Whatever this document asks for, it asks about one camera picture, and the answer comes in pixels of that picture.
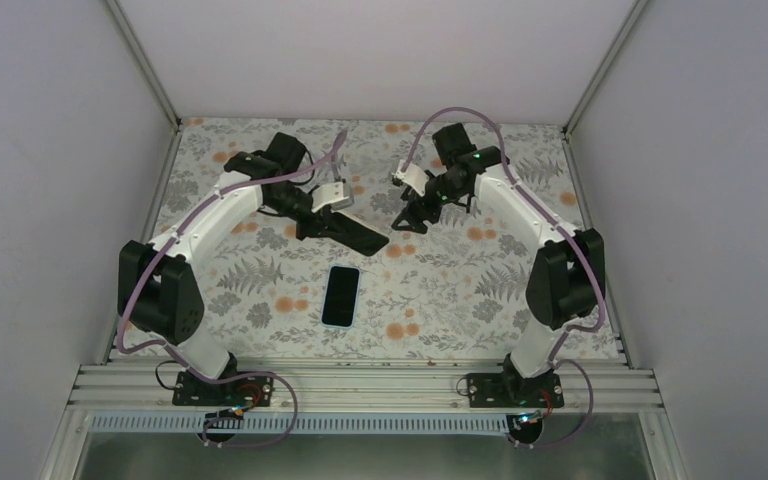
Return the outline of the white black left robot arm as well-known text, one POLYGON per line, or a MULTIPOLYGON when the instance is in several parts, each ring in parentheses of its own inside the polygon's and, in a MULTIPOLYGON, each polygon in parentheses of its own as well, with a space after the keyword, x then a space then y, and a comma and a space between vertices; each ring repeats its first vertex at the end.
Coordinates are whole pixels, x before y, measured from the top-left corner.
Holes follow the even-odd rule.
POLYGON ((264 205, 269 187, 323 165, 301 165, 310 153, 296 138, 273 136, 268 147, 240 152, 223 167, 209 193, 182 219, 147 243, 130 241, 119 254, 115 347, 123 354, 159 346, 199 380, 215 405, 238 391, 236 360, 203 326, 196 266, 245 216, 264 205))

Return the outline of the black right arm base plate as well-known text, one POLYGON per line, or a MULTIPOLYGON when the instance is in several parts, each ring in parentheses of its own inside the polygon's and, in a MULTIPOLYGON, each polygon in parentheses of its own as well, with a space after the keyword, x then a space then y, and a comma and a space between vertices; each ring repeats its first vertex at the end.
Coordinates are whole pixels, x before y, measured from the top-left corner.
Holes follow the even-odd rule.
POLYGON ((565 406, 560 377, 553 371, 534 378, 517 374, 470 373, 464 377, 471 408, 561 408, 565 406))

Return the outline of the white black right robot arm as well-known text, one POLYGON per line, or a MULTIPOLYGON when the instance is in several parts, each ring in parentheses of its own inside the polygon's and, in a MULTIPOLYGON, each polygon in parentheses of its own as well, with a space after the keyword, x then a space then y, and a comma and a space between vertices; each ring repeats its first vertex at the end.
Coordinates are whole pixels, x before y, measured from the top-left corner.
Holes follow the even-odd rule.
POLYGON ((525 298, 533 319, 494 382, 509 404, 525 407, 554 372, 569 335, 595 333, 604 324, 604 240, 594 228, 563 221, 532 193, 515 175, 504 144, 478 148, 462 124, 442 128, 432 141, 446 170, 433 175, 411 157, 396 167, 393 182, 404 187, 406 205, 392 226, 424 233, 443 206, 468 199, 501 215, 528 244, 533 263, 525 298))

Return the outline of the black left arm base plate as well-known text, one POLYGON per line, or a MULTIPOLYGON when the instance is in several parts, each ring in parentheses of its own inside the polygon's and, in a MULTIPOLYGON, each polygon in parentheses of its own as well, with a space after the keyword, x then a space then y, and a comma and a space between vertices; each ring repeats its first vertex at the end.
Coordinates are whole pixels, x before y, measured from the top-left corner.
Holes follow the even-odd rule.
POLYGON ((266 376, 245 376, 224 384, 211 384, 189 372, 181 372, 172 396, 175 406, 268 407, 274 380, 266 376))

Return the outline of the black phone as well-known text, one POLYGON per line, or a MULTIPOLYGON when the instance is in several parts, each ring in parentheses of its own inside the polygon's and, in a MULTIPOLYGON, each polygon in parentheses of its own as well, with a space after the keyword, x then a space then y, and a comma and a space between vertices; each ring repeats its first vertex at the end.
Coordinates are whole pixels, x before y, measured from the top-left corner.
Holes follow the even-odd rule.
POLYGON ((389 237, 343 212, 323 209, 296 221, 296 238, 330 239, 370 257, 382 250, 389 237))

